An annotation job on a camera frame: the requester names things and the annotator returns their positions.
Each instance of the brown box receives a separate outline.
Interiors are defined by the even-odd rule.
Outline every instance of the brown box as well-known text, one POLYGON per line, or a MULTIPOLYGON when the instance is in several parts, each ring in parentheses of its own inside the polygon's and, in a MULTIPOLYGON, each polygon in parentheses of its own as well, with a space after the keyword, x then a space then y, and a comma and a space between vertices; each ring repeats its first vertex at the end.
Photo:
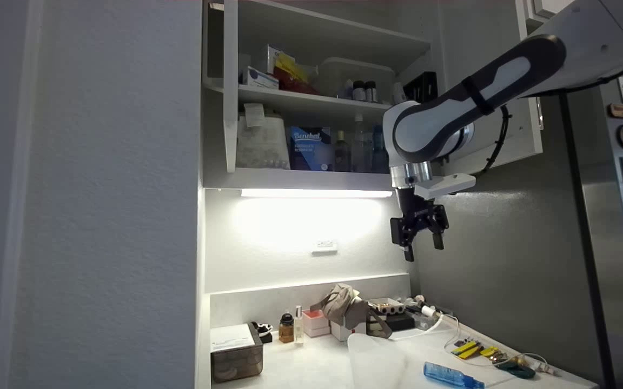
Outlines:
POLYGON ((261 339, 250 325, 249 329, 252 346, 220 346, 210 352, 210 373, 214 382, 240 381, 249 377, 259 377, 263 371, 263 348, 261 339))

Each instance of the cabinet door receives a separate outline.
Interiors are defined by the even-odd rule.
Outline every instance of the cabinet door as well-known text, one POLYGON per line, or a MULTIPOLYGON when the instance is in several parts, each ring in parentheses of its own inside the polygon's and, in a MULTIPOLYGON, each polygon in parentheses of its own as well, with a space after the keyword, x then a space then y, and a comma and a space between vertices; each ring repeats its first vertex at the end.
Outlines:
MULTIPOLYGON (((434 40, 434 52, 441 55, 441 63, 434 63, 434 67, 441 74, 443 92, 459 84, 528 34, 523 0, 447 0, 436 2, 434 14, 436 23, 433 34, 439 37, 434 40)), ((515 99, 506 106, 512 119, 496 167, 543 152, 537 99, 515 99)), ((447 173, 473 173, 482 168, 490 157, 493 144, 500 136, 500 113, 482 117, 473 126, 473 139, 450 159, 450 165, 445 167, 447 173)))

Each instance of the open cabinet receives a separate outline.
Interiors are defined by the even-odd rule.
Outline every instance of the open cabinet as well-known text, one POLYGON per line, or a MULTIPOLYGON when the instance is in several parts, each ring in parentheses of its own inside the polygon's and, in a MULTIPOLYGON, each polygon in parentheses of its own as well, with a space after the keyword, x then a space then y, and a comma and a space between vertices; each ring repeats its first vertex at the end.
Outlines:
MULTIPOLYGON (((433 86, 443 92, 525 37, 523 0, 211 0, 206 6, 207 189, 390 189, 380 119, 397 101, 395 90, 433 72, 433 86), (294 57, 314 92, 244 84, 249 67, 271 72, 271 50, 294 57), (376 99, 352 99, 354 80, 369 80, 376 99), (265 114, 282 119, 284 148, 294 148, 288 144, 289 128, 316 128, 329 136, 331 154, 340 139, 347 144, 350 165, 331 165, 329 171, 238 165, 244 104, 261 104, 265 114)), ((521 99, 508 108, 511 135, 498 165, 540 152, 537 104, 521 99)), ((450 159, 445 171, 479 171, 498 128, 498 114, 481 119, 473 140, 450 159)))

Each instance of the blue object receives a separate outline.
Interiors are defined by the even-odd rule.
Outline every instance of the blue object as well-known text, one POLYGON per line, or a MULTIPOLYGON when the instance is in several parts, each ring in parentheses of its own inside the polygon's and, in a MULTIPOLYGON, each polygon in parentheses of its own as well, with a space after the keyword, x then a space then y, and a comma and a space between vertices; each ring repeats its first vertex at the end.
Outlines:
POLYGON ((481 381, 434 364, 424 364, 424 378, 443 382, 447 387, 484 389, 481 381))

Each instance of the white countertop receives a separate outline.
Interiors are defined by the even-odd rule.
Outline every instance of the white countertop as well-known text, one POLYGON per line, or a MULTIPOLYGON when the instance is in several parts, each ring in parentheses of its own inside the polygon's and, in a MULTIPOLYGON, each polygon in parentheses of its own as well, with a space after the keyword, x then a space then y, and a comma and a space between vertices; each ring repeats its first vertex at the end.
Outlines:
POLYGON ((559 377, 537 375, 534 381, 521 381, 506 373, 496 371, 486 360, 470 360, 460 362, 453 356, 445 344, 460 338, 484 342, 486 346, 500 346, 508 350, 505 344, 498 344, 473 329, 467 329, 455 321, 439 321, 428 332, 397 332, 391 335, 391 342, 352 335, 349 344, 338 342, 336 338, 304 338, 303 346, 294 344, 265 344, 263 346, 263 373, 255 378, 218 382, 214 389, 352 389, 360 382, 361 389, 380 387, 379 381, 388 381, 391 365, 397 365, 395 377, 400 382, 393 387, 443 387, 430 382, 422 377, 422 365, 427 362, 439 364, 445 367, 460 371, 486 387, 502 389, 580 389, 580 387, 596 387, 588 381, 581 381, 573 375, 559 373, 559 377))

